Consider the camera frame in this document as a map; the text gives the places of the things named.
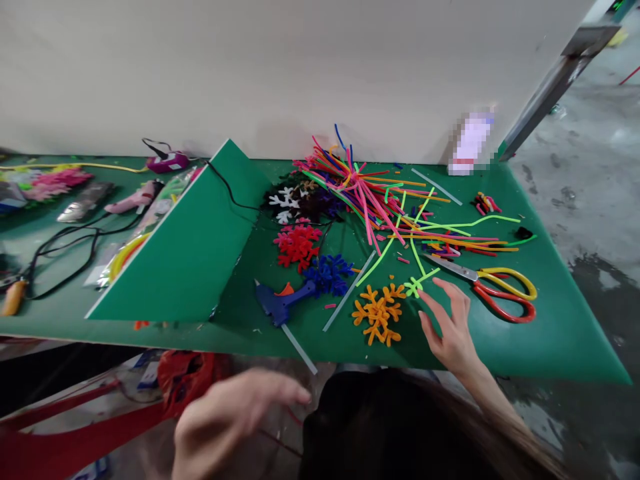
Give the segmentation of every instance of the scissors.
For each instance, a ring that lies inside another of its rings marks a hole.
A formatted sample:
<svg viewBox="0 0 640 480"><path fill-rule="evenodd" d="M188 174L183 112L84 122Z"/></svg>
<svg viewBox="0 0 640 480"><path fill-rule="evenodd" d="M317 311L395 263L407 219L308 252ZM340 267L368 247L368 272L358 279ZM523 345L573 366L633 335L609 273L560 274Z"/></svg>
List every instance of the scissors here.
<svg viewBox="0 0 640 480"><path fill-rule="evenodd" d="M536 291L535 286L531 283L531 281L520 272L504 267L480 269L476 271L464 268L460 265L456 265L455 263L442 260L441 258L434 257L432 255L425 254L425 257L432 262L437 263L438 265L440 265L440 267L446 268L447 270L452 271L460 275L461 277L466 278L467 280L470 280L473 283L473 289L475 290L475 292L480 295L498 315L504 318L504 320L513 323L529 323L535 318L535 307L531 302L538 297L538 292ZM520 290L512 287L508 283L498 278L498 276L493 275L494 273L498 275L510 275L514 278L517 278L524 284L524 286L526 286L528 293L523 293ZM504 290L507 290L510 293L494 290L486 286L484 283L480 282L481 278L494 282L496 285L502 287ZM514 315L510 315L509 313L505 312L492 297L498 297L520 303L525 308L524 316L516 317Z"/></svg>

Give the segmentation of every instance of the blue pipe cleaner snowflake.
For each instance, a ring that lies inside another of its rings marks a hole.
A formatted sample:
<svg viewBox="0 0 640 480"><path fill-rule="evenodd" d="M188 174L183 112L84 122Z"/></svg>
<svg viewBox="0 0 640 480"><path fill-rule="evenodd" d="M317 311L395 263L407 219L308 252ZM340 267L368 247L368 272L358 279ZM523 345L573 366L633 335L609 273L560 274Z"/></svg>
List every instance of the blue pipe cleaner snowflake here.
<svg viewBox="0 0 640 480"><path fill-rule="evenodd" d="M342 297L349 286L346 277L354 275L352 263L347 263L342 255L322 255L320 259L314 258L313 265L304 270L302 274L307 280L315 282L315 297L320 298L323 293L330 293L334 297Z"/></svg>

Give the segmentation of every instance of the person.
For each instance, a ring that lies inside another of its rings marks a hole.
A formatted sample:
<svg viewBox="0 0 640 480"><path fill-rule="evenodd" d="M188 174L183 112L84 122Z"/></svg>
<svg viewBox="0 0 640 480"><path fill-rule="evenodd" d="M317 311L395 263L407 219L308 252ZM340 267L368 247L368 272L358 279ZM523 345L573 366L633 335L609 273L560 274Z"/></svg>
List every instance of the person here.
<svg viewBox="0 0 640 480"><path fill-rule="evenodd" d="M434 356L477 405L397 369L338 373L304 421L298 478L567 478L478 358L467 322L468 296L452 283L433 282L450 298L451 315L419 292L441 336L420 311L423 331ZM214 477L271 405L310 402L296 380L272 371L252 369L215 383L176 426L173 480Z"/></svg>

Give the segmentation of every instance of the white wall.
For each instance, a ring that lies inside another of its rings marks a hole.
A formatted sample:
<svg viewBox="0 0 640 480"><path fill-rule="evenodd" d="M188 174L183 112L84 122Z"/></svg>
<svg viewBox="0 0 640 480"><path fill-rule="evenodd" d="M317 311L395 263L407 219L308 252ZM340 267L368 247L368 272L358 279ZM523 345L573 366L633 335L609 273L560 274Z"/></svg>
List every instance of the white wall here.
<svg viewBox="0 0 640 480"><path fill-rule="evenodd" d="M598 23L612 4L613 0L595 0L582 23Z"/></svg>
<svg viewBox="0 0 640 480"><path fill-rule="evenodd" d="M0 147L438 162L496 105L494 151L593 0L3 0Z"/></svg>

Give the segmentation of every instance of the pink glue gun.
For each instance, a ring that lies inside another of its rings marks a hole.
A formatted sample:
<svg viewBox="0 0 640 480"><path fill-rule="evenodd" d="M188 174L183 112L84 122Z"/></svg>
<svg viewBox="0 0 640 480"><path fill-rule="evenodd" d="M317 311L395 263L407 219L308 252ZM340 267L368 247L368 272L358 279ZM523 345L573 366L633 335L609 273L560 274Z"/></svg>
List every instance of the pink glue gun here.
<svg viewBox="0 0 640 480"><path fill-rule="evenodd" d="M135 193L118 203L112 203L105 207L109 213L120 214L132 208L149 205L164 185L157 180L149 180Z"/></svg>

